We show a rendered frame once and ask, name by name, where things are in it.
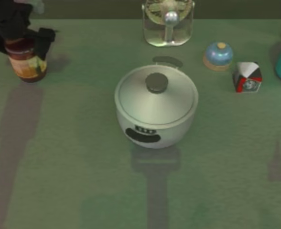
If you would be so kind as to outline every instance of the gold knob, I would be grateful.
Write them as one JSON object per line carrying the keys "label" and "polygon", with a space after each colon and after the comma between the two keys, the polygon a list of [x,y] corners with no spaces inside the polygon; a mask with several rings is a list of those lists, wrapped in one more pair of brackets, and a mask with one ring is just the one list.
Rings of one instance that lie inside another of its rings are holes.
{"label": "gold knob", "polygon": [[219,42],[217,44],[217,47],[220,48],[220,49],[224,49],[226,47],[226,44],[224,44],[223,42]]}

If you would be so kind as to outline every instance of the brown jar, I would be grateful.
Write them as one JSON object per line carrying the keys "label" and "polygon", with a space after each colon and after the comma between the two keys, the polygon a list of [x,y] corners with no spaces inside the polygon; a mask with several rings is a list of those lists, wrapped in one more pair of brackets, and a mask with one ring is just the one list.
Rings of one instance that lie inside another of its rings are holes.
{"label": "brown jar", "polygon": [[5,42],[5,48],[12,67],[21,80],[34,83],[46,76],[47,62],[34,54],[34,39]]}

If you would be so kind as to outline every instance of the pot handle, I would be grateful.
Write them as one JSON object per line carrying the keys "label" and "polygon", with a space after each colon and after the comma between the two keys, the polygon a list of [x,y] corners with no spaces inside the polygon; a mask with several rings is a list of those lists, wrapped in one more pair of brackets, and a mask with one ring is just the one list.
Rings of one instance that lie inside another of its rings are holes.
{"label": "pot handle", "polygon": [[171,56],[156,56],[153,57],[152,61],[155,62],[156,64],[158,64],[159,62],[170,63],[174,65],[176,68],[183,67],[183,63],[181,61]]}

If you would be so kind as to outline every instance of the blue dome lid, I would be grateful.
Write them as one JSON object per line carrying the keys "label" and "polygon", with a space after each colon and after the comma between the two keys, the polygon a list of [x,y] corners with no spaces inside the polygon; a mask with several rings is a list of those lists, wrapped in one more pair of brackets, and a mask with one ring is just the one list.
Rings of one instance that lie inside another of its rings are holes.
{"label": "blue dome lid", "polygon": [[227,65],[232,62],[233,50],[224,42],[214,42],[208,46],[205,57],[213,65]]}

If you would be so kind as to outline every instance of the pot lid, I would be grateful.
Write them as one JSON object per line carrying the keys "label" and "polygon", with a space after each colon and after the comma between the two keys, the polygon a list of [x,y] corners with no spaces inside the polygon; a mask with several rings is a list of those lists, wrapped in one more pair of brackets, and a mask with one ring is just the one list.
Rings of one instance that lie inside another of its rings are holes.
{"label": "pot lid", "polygon": [[167,125],[195,109],[198,92],[192,80],[178,69],[148,65],[119,82],[115,101],[119,112],[132,121]]}

